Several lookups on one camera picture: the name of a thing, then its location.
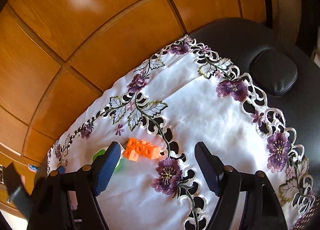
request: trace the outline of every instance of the white embroidered tablecloth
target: white embroidered tablecloth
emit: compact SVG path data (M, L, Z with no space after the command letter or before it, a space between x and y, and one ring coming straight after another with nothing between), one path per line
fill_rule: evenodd
M279 109L267 106L249 74L240 75L212 50L187 35L163 48L116 81L49 150L48 172L60 165L72 172L112 141L133 137L162 148L159 159L121 159L97 197L110 229L204 229L218 198L194 157L199 141L238 171L263 170L289 228L313 204L313 180L296 131L286 128ZM161 176L169 170L169 177ZM244 198L241 193L232 229L239 226Z

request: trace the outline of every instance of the green object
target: green object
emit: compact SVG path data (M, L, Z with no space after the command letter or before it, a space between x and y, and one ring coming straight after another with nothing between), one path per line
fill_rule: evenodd
M93 155L92 161L94 161L98 156L103 155L106 152L106 150L102 149L98 151L96 154Z

